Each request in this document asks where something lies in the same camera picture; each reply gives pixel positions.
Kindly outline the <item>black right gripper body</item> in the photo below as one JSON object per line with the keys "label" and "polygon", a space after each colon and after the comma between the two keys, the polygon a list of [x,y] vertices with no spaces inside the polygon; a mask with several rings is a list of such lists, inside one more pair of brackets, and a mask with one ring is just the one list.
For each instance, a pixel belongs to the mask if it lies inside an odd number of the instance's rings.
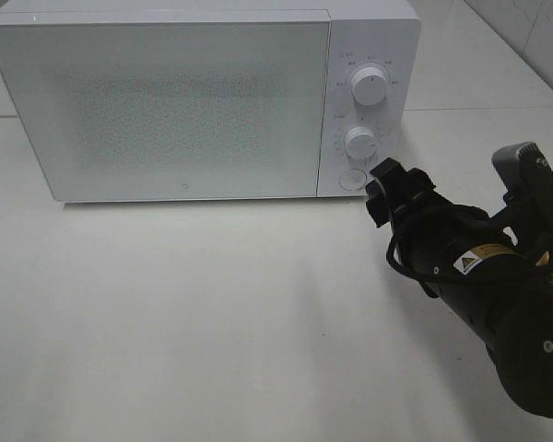
{"label": "black right gripper body", "polygon": [[405,258],[407,247],[415,240],[451,229],[455,232],[450,239],[466,236],[476,227],[485,227],[489,216],[478,207],[454,204],[438,194],[423,170],[399,169],[389,191],[389,221],[393,231],[389,256]]}

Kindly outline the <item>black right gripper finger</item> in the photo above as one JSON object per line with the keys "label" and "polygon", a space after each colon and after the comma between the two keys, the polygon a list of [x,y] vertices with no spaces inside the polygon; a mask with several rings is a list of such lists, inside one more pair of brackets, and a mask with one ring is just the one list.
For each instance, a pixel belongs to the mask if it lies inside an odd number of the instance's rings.
{"label": "black right gripper finger", "polygon": [[388,157],[373,168],[370,175],[369,192],[389,192],[402,184],[406,170],[398,161]]}
{"label": "black right gripper finger", "polygon": [[376,227],[383,227],[386,224],[392,225],[394,223],[393,200],[386,194],[369,194],[366,208]]}

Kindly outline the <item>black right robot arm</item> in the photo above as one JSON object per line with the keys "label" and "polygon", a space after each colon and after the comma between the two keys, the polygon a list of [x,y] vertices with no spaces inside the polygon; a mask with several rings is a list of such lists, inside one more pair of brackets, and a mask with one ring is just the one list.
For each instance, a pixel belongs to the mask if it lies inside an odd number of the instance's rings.
{"label": "black right robot arm", "polygon": [[392,229],[388,263],[483,341],[520,408],[553,418],[553,173],[542,157],[494,167],[506,188],[496,215],[449,201],[393,159],[372,171],[366,206]]}

